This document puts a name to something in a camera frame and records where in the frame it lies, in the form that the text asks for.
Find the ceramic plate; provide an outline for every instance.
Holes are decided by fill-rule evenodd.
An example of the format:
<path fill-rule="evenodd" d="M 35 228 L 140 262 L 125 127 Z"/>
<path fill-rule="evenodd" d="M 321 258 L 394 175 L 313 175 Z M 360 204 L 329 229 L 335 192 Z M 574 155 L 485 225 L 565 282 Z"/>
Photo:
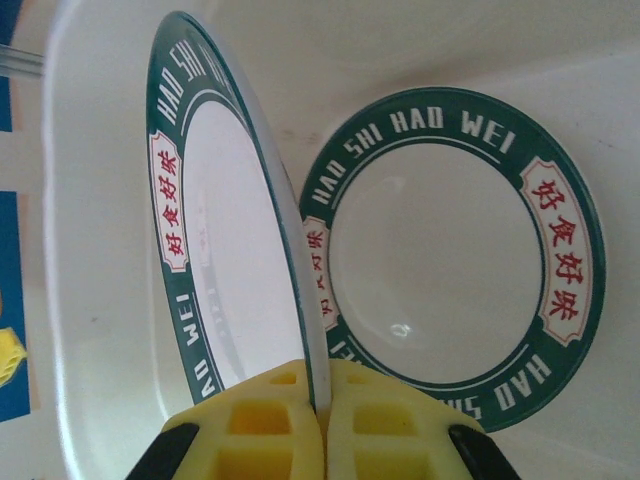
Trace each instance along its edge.
<path fill-rule="evenodd" d="M 571 379 L 605 292 L 580 172 L 494 98 L 419 88 L 331 137 L 300 202 L 332 356 L 395 375 L 488 431 Z"/>
<path fill-rule="evenodd" d="M 326 408 L 328 360 L 315 292 L 299 286 L 312 280 L 293 191 L 224 58 L 204 27 L 174 13 L 149 65 L 155 232 L 191 394 L 197 403 L 304 354 L 310 399 L 320 389 Z"/>

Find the red chinese characters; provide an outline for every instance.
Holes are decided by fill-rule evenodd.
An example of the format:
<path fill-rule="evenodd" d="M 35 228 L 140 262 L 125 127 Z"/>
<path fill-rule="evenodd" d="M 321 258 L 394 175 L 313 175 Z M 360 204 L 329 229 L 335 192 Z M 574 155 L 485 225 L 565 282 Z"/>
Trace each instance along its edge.
<path fill-rule="evenodd" d="M 180 225 L 178 221 L 178 209 L 177 208 L 169 208 L 169 205 L 164 207 L 164 212 L 162 213 L 164 219 L 169 222 L 169 225 L 172 227 L 177 227 Z"/>
<path fill-rule="evenodd" d="M 330 232 L 327 230 L 324 221 L 314 217 L 305 219 L 304 229 L 311 256 L 311 267 L 316 281 L 316 289 L 320 298 L 322 321 L 325 328 L 331 328 L 332 325 L 336 324 L 339 312 L 328 277 L 327 257 Z"/>
<path fill-rule="evenodd" d="M 532 193 L 540 198 L 540 208 L 542 210 L 546 210 L 549 207 L 557 210 L 558 203 L 564 203 L 564 194 L 556 187 L 555 180 L 548 182 L 543 180 Z"/>
<path fill-rule="evenodd" d="M 171 253 L 173 253 L 174 255 L 184 255 L 181 237 L 170 233 L 167 233 L 164 237 L 167 240 L 167 246 Z"/>
<path fill-rule="evenodd" d="M 562 320 L 571 320 L 578 315 L 578 310 L 575 310 L 576 297 L 575 293 L 567 292 L 566 290 L 554 290 L 553 294 L 555 299 L 551 301 L 553 309 L 549 312 L 549 315 L 559 315 Z"/>
<path fill-rule="evenodd" d="M 154 209 L 163 260 L 172 272 L 187 264 L 182 213 L 181 159 L 175 144 L 162 132 L 150 137 L 150 169 L 154 181 Z"/>
<path fill-rule="evenodd" d="M 160 168 L 167 172 L 170 175 L 176 176 L 176 157 L 169 156 L 169 152 L 166 150 L 161 150 L 158 153 L 160 157 L 161 163 Z"/>
<path fill-rule="evenodd" d="M 160 182 L 160 193 L 164 195 L 164 198 L 176 203 L 176 190 L 175 183 L 172 183 L 167 177 L 158 175 L 158 181 Z"/>
<path fill-rule="evenodd" d="M 313 270 L 316 272 L 322 271 L 322 257 L 317 253 L 311 254 L 311 262 L 313 264 Z"/>
<path fill-rule="evenodd" d="M 333 309 L 331 308 L 331 304 L 329 303 L 329 299 L 328 298 L 323 298 L 322 300 L 320 300 L 320 306 L 322 307 L 322 316 L 323 317 L 325 315 L 328 315 L 329 313 L 333 312 Z"/>
<path fill-rule="evenodd" d="M 324 240 L 324 232 L 311 230 L 307 232 L 307 242 L 309 244 L 309 248 L 317 250 L 322 248 L 322 242 Z"/>
<path fill-rule="evenodd" d="M 582 263 L 581 258 L 577 258 L 573 252 L 561 255 L 556 253 L 556 259 L 560 261 L 560 265 L 556 268 L 556 275 L 560 278 L 564 278 L 567 281 L 567 285 L 575 280 L 578 283 L 582 283 L 584 277 L 582 276 L 582 269 L 579 265 Z"/>
<path fill-rule="evenodd" d="M 543 240 L 545 286 L 539 315 L 563 346 L 580 339 L 590 304 L 591 264 L 584 216 L 552 162 L 536 157 L 522 173 L 523 192 Z"/>
<path fill-rule="evenodd" d="M 549 223 L 549 228 L 553 231 L 553 246 L 557 247 L 559 242 L 567 245 L 573 244 L 573 233 L 576 231 L 576 224 L 558 215 L 558 223 Z"/>

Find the plastic container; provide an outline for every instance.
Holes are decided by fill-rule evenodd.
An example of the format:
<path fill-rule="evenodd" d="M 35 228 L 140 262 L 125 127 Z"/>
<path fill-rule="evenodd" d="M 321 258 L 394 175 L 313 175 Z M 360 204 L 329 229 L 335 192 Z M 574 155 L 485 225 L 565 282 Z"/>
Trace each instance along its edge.
<path fill-rule="evenodd" d="M 144 158 L 133 167 L 145 153 L 151 43 L 175 9 L 208 17 L 235 52 L 298 194 L 343 121 L 405 88 L 473 89 L 552 132 L 597 205 L 606 301 L 569 384 L 538 413 L 493 435 L 523 478 L 640 476 L 639 5 L 75 0 L 59 8 L 45 72 L 53 341 L 46 329 L 32 336 L 42 411 L 55 409 L 62 454 L 42 446 L 43 467 L 32 472 L 16 462 L 12 478 L 60 478 L 63 466 L 74 480 L 123 478 L 167 416 L 191 403 L 144 224 Z M 104 167 L 109 157 L 126 175 Z M 56 190 L 62 180 L 68 189 Z M 71 203 L 59 203 L 65 192 Z M 19 430 L 12 425 L 8 435 Z"/>

